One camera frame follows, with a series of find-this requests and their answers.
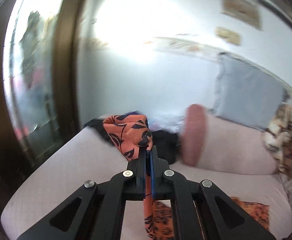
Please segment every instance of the animal print throw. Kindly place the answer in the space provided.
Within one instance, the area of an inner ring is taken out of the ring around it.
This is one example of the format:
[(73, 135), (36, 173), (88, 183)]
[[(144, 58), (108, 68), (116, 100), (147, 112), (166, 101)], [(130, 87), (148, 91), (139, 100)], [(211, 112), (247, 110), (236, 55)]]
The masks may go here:
[(278, 170), (292, 178), (292, 105), (282, 104), (263, 133), (265, 147), (278, 161)]
[[(103, 121), (104, 128), (117, 149), (128, 161), (138, 158), (139, 147), (150, 151), (152, 134), (145, 115), (114, 115)], [(146, 198), (144, 199), (145, 228), (153, 240), (173, 240), (172, 210), (151, 196), (150, 177), (146, 176)]]

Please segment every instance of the pink sofa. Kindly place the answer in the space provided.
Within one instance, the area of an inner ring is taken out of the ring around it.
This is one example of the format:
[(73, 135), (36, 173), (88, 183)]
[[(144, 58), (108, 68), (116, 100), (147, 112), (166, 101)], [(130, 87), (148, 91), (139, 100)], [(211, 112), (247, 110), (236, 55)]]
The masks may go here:
[[(16, 240), (84, 181), (107, 181), (124, 171), (126, 166), (126, 159), (115, 147), (86, 127), (40, 166), (13, 195), (1, 215), (5, 232), (10, 240)], [(203, 168), (191, 167), (181, 161), (171, 165), (171, 169), (184, 174), (187, 179), (197, 182), (210, 179), (229, 196), (270, 205), (270, 232), (278, 240), (290, 234), (291, 208), (278, 175), (243, 175)], [(121, 239), (149, 240), (143, 221), (142, 202), (128, 202)]]

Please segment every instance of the sofa cushion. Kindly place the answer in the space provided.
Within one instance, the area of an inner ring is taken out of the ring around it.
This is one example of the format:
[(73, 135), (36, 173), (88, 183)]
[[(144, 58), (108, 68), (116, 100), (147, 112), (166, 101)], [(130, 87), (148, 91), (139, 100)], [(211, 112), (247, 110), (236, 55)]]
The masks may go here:
[(262, 132), (223, 120), (200, 105), (187, 109), (182, 159), (198, 168), (238, 174), (265, 175), (277, 170)]
[(170, 165), (170, 168), (192, 181), (209, 179), (228, 196), (269, 205), (269, 231), (276, 239), (288, 237), (292, 232), (291, 207), (278, 175), (242, 175), (209, 171), (190, 167), (181, 161)]

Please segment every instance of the orange cloth with black leaves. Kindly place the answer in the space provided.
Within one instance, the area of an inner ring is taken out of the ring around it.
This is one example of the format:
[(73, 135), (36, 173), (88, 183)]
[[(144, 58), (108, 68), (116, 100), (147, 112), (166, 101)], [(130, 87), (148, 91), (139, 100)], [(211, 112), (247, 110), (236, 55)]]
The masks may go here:
[[(152, 135), (145, 115), (114, 115), (106, 118), (103, 124), (115, 146), (128, 161), (138, 158), (139, 147), (146, 147), (147, 151), (152, 149)], [(172, 210), (152, 199), (149, 176), (146, 176), (144, 216), (146, 232), (150, 238), (174, 239)]]

